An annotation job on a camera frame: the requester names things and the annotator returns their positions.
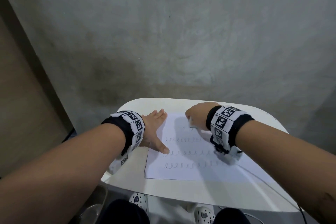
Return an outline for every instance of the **person's right arm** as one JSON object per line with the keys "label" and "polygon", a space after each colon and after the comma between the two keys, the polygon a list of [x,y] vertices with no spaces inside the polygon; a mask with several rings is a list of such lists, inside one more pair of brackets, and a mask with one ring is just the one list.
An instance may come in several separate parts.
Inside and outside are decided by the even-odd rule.
{"label": "person's right arm", "polygon": [[[186,116],[208,130],[205,121],[216,105],[197,104]],[[336,223],[335,155],[255,120],[238,131],[236,145],[318,222]]]}

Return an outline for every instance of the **wristband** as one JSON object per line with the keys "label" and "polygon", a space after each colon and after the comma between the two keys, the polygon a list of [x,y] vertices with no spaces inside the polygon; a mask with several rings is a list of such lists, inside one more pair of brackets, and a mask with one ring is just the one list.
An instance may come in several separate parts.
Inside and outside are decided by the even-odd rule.
{"label": "wristband", "polygon": [[145,124],[141,116],[132,111],[119,111],[107,119],[102,124],[110,123],[118,126],[125,135],[125,146],[121,154],[110,164],[108,172],[116,173],[119,168],[128,160],[133,150],[141,143]]}
{"label": "wristband", "polygon": [[251,115],[232,106],[215,106],[206,120],[206,127],[211,131],[210,142],[219,152],[241,156],[242,151],[236,146],[236,135],[248,121],[254,120]]}

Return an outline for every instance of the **white sheet of paper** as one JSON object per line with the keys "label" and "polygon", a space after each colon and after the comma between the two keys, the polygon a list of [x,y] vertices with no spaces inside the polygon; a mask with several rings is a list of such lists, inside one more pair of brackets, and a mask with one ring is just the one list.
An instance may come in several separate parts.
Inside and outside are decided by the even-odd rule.
{"label": "white sheet of paper", "polygon": [[189,128],[184,113],[169,113],[157,135],[170,149],[170,153],[162,154],[149,149],[145,178],[234,183],[275,182],[246,154],[237,162],[233,162],[228,155],[223,158],[209,142],[211,133]]}

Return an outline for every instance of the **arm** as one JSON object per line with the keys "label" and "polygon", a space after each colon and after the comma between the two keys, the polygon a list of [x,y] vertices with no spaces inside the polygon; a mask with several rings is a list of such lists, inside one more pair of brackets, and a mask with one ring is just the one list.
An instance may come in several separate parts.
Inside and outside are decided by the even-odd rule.
{"label": "arm", "polygon": [[[142,116],[143,141],[169,153],[156,131],[162,109]],[[123,131],[99,125],[48,151],[0,180],[0,223],[67,223],[125,146]]]}
{"label": "arm", "polygon": [[[203,130],[215,102],[186,111]],[[320,223],[336,223],[336,156],[258,121],[244,124],[236,146],[261,166]]]}

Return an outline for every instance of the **person's right hand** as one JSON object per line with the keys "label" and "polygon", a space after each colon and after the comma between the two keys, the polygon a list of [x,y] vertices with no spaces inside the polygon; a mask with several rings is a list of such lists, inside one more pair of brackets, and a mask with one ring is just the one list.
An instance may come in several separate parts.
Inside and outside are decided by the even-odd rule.
{"label": "person's right hand", "polygon": [[192,106],[189,108],[186,112],[185,115],[187,119],[190,117],[192,118],[192,124],[196,125],[200,129],[203,130],[208,130],[205,122],[208,117],[208,113],[210,110],[215,107],[220,105],[219,103],[216,102],[204,102],[204,103],[199,103],[197,105]]}

